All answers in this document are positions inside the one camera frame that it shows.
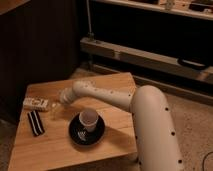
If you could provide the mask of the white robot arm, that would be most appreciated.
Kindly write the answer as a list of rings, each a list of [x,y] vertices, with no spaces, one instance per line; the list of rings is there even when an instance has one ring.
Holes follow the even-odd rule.
[[[145,85],[127,93],[78,80],[61,90],[59,102],[71,104],[82,97],[101,100],[132,114],[141,171],[184,170],[169,105],[160,89]]]

